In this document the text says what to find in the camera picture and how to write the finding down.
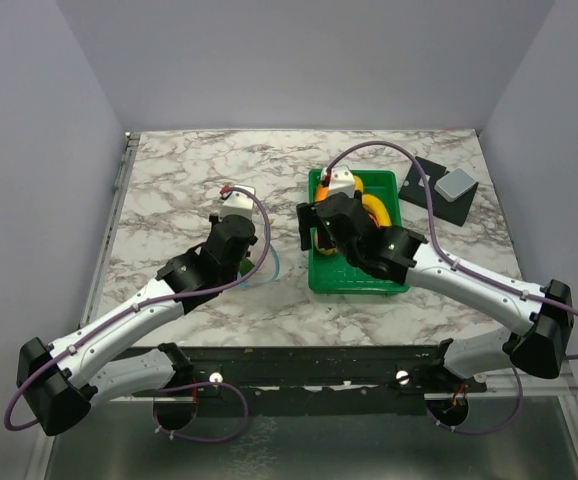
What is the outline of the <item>grey scale platform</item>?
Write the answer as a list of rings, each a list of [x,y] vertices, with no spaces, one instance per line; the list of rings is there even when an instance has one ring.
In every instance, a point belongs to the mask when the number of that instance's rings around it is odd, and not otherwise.
[[[477,182],[472,176],[465,170],[457,168],[437,180],[434,190],[447,202],[454,202],[476,185]]]

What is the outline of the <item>green avocado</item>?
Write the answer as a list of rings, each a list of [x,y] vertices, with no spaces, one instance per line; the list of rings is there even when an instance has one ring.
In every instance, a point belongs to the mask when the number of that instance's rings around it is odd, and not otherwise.
[[[253,268],[255,264],[249,259],[244,258],[239,265],[239,273],[241,276],[248,274]]]

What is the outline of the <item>black scale base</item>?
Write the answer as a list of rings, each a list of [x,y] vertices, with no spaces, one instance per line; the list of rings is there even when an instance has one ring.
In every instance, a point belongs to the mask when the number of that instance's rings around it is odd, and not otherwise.
[[[416,160],[425,173],[430,189],[433,215],[456,226],[463,226],[467,220],[479,183],[476,181],[477,185],[460,199],[454,202],[447,202],[434,190],[434,186],[437,180],[453,170],[422,157],[417,157]],[[398,197],[405,202],[421,208],[427,208],[424,182],[415,166],[409,169],[399,190]]]

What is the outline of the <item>red yellow mango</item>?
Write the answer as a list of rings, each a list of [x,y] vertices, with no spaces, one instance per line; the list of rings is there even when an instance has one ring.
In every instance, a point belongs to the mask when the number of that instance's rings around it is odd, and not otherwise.
[[[323,201],[328,195],[329,187],[319,184],[314,193],[314,202]]]

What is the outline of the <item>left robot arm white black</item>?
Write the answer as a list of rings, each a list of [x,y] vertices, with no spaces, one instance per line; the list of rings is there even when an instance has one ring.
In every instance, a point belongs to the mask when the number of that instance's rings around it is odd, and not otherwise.
[[[123,304],[52,342],[28,340],[19,351],[15,399],[48,436],[77,425],[96,404],[144,390],[175,395],[189,385],[182,351],[156,347],[134,359],[120,354],[157,328],[181,318],[242,279],[240,265],[257,237],[243,215],[213,215],[207,239],[168,260]]]

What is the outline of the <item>yellow lemon back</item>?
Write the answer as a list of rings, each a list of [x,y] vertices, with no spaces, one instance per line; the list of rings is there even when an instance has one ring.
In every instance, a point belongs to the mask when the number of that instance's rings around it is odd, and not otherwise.
[[[354,175],[353,179],[354,179],[354,196],[360,198],[364,194],[364,183],[362,179],[357,175]]]

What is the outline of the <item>peach fruit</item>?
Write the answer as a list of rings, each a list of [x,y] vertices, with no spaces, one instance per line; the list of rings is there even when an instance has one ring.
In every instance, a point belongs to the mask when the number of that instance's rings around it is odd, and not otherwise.
[[[331,256],[337,253],[336,245],[325,228],[315,230],[314,246],[321,255]]]

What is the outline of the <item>black mounting rail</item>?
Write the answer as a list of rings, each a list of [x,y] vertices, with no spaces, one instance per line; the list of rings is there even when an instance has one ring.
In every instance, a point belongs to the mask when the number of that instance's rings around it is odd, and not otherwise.
[[[177,372],[173,385],[199,382],[196,399],[184,393],[155,396],[154,409],[202,417],[422,415],[427,394],[450,399],[464,387],[485,386],[461,380],[441,366],[437,346],[357,347],[181,347],[162,343],[158,350]]]

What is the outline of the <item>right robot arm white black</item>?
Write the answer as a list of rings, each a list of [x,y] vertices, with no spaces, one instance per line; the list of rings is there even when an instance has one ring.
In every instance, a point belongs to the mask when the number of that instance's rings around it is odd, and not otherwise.
[[[517,281],[440,254],[421,234],[377,226],[356,198],[344,193],[296,208],[301,247],[318,237],[365,274],[444,295],[500,323],[463,340],[445,340],[428,367],[430,383],[450,391],[481,372],[515,367],[542,379],[559,376],[573,329],[570,287]]]

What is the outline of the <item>green plastic bin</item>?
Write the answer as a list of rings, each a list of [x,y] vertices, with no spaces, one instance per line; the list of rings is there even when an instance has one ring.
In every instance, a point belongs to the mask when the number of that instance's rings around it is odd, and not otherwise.
[[[390,170],[350,170],[364,183],[364,194],[378,197],[386,206],[394,225],[402,223],[396,175]],[[371,277],[349,265],[344,256],[321,255],[313,246],[309,253],[309,288],[317,294],[398,295],[409,290],[407,284]]]

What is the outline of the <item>yellow banana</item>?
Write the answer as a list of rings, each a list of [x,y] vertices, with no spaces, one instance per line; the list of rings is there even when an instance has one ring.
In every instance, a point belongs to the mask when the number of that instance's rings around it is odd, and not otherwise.
[[[385,204],[378,197],[371,194],[363,194],[361,202],[377,227],[390,227],[392,225],[390,214]]]

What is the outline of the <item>clear zip top bag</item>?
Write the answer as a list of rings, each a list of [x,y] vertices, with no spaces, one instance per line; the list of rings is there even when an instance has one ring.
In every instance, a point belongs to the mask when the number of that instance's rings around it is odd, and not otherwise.
[[[269,226],[271,227],[272,224],[273,220],[269,219]],[[244,275],[248,276],[248,279],[245,281],[241,281],[239,283],[238,287],[240,289],[262,286],[276,281],[280,276],[281,272],[280,256],[273,245],[270,227],[269,228],[262,227],[262,232],[264,234],[264,241],[269,244],[267,255],[265,256],[263,261],[251,260],[255,264],[255,266],[248,274]]]

